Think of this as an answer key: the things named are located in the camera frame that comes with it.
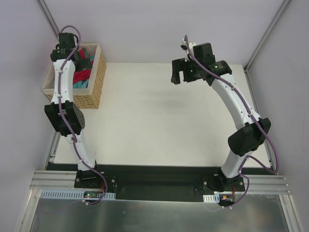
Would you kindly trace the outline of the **pink t shirt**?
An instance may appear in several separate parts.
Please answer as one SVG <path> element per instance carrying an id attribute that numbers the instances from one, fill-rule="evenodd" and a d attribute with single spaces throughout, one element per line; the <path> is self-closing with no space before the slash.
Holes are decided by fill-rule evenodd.
<path id="1" fill-rule="evenodd" d="M 77 70 L 74 73 L 73 84 L 88 80 L 93 66 L 94 58 L 89 55 L 87 49 L 80 49 L 79 54 L 81 56 L 81 61 L 78 63 Z"/>

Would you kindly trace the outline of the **wicker basket with liner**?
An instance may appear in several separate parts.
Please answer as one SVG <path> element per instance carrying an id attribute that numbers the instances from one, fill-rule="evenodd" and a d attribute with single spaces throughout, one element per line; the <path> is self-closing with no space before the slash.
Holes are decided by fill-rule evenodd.
<path id="1" fill-rule="evenodd" d="M 84 43 L 80 48 L 85 48 L 90 56 L 94 57 L 93 68 L 90 73 L 87 88 L 75 88 L 73 90 L 74 103 L 80 109 L 98 109 L 101 99 L 102 86 L 106 72 L 106 62 L 98 43 Z M 55 71 L 52 63 L 42 85 L 42 92 L 47 98 L 52 99 L 54 94 Z"/>

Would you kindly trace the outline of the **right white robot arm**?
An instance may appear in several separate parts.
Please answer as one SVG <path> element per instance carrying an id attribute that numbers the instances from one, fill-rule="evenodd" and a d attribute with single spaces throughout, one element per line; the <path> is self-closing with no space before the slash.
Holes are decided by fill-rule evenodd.
<path id="1" fill-rule="evenodd" d="M 216 61 L 210 43 L 183 41 L 185 56 L 172 61 L 171 82 L 203 80 L 219 95 L 234 121 L 236 132 L 228 137 L 229 154 L 218 174 L 207 181 L 211 190 L 227 191 L 239 182 L 241 169 L 254 151 L 265 141 L 271 122 L 250 106 L 239 91 L 232 69 L 224 61 Z"/>

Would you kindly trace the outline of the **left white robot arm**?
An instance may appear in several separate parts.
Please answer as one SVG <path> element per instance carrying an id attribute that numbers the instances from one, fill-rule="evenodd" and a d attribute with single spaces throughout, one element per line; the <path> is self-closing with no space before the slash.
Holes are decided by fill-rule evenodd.
<path id="1" fill-rule="evenodd" d="M 86 49 L 79 49 L 79 38 L 73 33 L 61 32 L 59 43 L 50 57 L 55 71 L 54 93 L 44 112 L 55 131 L 70 144 L 77 160 L 75 187 L 97 188 L 102 176 L 98 174 L 94 155 L 88 151 L 83 135 L 85 118 L 73 100 L 75 72 L 91 70 L 92 64 Z"/>

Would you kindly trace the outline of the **teal t shirt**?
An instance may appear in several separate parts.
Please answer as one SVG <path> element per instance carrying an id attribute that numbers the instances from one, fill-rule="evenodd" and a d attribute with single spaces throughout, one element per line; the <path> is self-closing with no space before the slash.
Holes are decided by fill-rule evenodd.
<path id="1" fill-rule="evenodd" d="M 73 76 L 73 89 L 87 88 L 91 72 L 92 68 L 87 69 L 85 67 L 75 71 Z"/>

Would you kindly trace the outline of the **right aluminium frame post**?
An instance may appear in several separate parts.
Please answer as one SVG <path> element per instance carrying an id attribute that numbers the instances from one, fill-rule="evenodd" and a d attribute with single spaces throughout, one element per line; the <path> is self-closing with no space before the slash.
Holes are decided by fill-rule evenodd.
<path id="1" fill-rule="evenodd" d="M 275 14 L 273 15 L 270 23 L 268 24 L 266 30 L 264 31 L 263 35 L 261 36 L 258 44 L 256 45 L 254 51 L 252 52 L 248 62 L 244 66 L 244 72 L 248 73 L 252 65 L 254 64 L 255 60 L 257 59 L 260 52 L 263 50 L 264 46 L 266 45 L 269 37 L 271 36 L 272 32 L 275 30 L 275 27 L 280 22 L 281 18 L 283 17 L 284 13 L 287 11 L 288 7 L 291 5 L 292 0 L 283 0 L 279 5 L 278 9 L 276 10 Z"/>

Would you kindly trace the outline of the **aluminium frame post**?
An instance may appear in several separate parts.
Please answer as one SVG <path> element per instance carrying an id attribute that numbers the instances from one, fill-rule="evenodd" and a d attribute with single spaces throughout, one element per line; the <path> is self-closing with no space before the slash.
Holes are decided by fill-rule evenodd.
<path id="1" fill-rule="evenodd" d="M 275 27 L 280 22 L 281 18 L 283 17 L 284 13 L 287 11 L 288 7 L 291 5 L 292 0 L 283 0 L 279 5 L 278 9 L 276 10 L 275 14 L 273 15 L 270 23 L 268 24 L 266 30 L 264 31 L 263 35 L 261 36 L 258 44 L 256 45 L 254 51 L 252 52 L 248 62 L 244 66 L 244 72 L 248 73 L 252 65 L 254 64 L 255 60 L 257 59 L 260 52 L 263 50 L 264 46 L 266 45 L 269 37 L 271 36 L 272 32 L 275 30 Z"/>
<path id="2" fill-rule="evenodd" d="M 46 3 L 45 0 L 35 0 L 38 7 L 40 8 L 47 24 L 49 25 L 54 37 L 56 38 L 57 41 L 59 41 L 59 36 L 58 34 L 60 33 L 60 29 Z"/>

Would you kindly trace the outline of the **left aluminium frame post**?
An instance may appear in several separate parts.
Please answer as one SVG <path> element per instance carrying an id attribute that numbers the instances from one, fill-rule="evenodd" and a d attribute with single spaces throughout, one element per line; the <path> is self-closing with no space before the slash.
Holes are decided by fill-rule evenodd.
<path id="1" fill-rule="evenodd" d="M 46 3 L 45 0 L 35 0 L 38 7 L 40 8 L 47 24 L 49 25 L 54 37 L 56 38 L 57 41 L 59 41 L 59 36 L 58 34 L 60 33 L 60 29 Z"/>

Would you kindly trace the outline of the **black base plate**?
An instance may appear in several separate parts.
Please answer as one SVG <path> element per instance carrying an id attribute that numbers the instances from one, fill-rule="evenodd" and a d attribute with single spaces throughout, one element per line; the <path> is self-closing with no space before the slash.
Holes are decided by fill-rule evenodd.
<path id="1" fill-rule="evenodd" d="M 244 179 L 227 180 L 220 167 L 178 167 L 141 165 L 98 165 L 93 171 L 79 171 L 76 164 L 47 165 L 49 171 L 72 171 L 76 189 L 97 189 L 114 193 L 118 200 L 201 202 L 214 192 L 244 192 Z"/>

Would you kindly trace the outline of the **front aluminium rail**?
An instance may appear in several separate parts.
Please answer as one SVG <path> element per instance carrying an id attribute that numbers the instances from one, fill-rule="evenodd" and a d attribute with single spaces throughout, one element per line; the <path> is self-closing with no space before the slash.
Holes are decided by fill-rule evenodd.
<path id="1" fill-rule="evenodd" d="M 246 175 L 250 194 L 291 195 L 287 179 L 282 175 Z M 75 172 L 36 171 L 31 181 L 32 189 L 74 189 Z"/>

